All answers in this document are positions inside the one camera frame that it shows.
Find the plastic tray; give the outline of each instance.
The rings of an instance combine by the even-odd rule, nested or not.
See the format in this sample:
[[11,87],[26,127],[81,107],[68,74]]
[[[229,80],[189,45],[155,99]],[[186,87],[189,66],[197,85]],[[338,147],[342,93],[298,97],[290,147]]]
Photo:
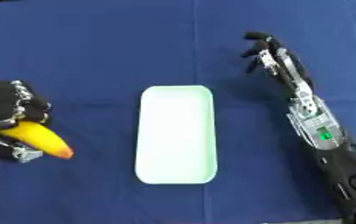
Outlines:
[[147,184],[204,184],[217,172],[213,96],[202,86],[143,92],[136,175]]

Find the robotic hand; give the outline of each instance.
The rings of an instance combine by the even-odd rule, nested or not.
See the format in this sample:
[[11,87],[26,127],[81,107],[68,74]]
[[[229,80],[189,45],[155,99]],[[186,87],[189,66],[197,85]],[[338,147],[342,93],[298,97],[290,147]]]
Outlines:
[[[51,104],[20,80],[0,80],[0,130],[17,126],[19,121],[46,124]],[[0,158],[25,163],[43,155],[40,150],[0,135]]]
[[247,32],[255,40],[243,58],[254,56],[251,73],[262,64],[284,87],[296,133],[309,146],[314,163],[324,174],[345,224],[356,224],[356,143],[347,135],[324,101],[313,94],[313,85],[296,55],[273,36]]

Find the table surface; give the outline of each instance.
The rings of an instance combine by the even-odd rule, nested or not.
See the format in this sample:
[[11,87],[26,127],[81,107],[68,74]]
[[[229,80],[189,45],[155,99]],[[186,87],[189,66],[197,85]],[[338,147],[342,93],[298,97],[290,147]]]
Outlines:
[[[0,161],[0,224],[257,224],[337,213],[300,153],[279,87],[243,73],[257,30],[299,55],[356,139],[356,0],[20,0],[0,3],[0,80],[54,105],[72,160]],[[145,185],[134,173],[139,99],[154,85],[214,95],[217,177]]]

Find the banana tip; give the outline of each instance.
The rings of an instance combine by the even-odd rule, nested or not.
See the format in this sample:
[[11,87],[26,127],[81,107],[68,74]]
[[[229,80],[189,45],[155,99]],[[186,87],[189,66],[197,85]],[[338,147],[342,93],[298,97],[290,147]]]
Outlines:
[[65,148],[63,150],[60,150],[58,153],[56,153],[54,156],[58,158],[64,158],[64,159],[69,159],[73,157],[73,150],[70,148]]

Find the yellow banana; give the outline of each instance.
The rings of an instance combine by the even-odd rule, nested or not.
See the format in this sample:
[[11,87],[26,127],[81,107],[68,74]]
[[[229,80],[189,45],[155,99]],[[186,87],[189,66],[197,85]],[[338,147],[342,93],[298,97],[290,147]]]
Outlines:
[[36,122],[19,122],[17,127],[0,130],[0,134],[58,158],[69,159],[73,156],[72,149],[59,136]]

